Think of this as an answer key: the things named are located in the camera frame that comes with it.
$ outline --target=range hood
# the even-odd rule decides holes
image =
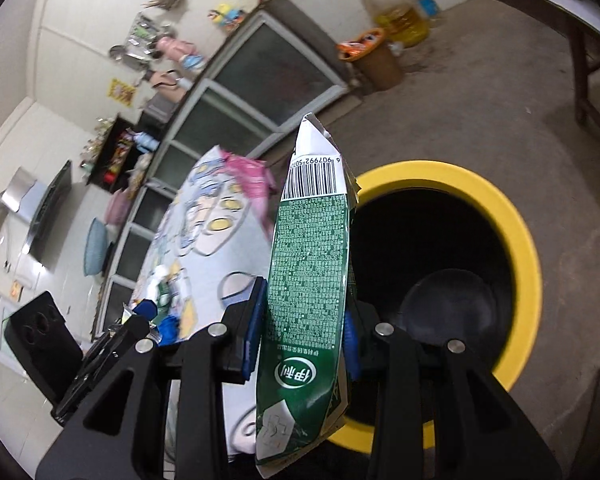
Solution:
[[[18,168],[2,194],[2,202],[29,226],[22,247],[41,262],[46,240],[58,216],[58,208],[71,191],[71,161],[68,160],[51,184],[45,186],[24,168]]]

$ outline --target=barcode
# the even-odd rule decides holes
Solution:
[[[282,200],[336,194],[336,171],[333,159],[303,160],[289,168]]]

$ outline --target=white tabletop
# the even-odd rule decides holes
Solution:
[[[545,0],[600,33],[600,7],[592,0]]]

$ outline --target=blue bottle label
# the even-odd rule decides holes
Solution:
[[[440,8],[435,0],[420,0],[420,5],[430,18],[440,12]]]

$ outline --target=large plastic oil bottle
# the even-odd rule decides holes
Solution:
[[[429,35],[429,24],[409,0],[362,0],[362,4],[392,41],[413,46]]]

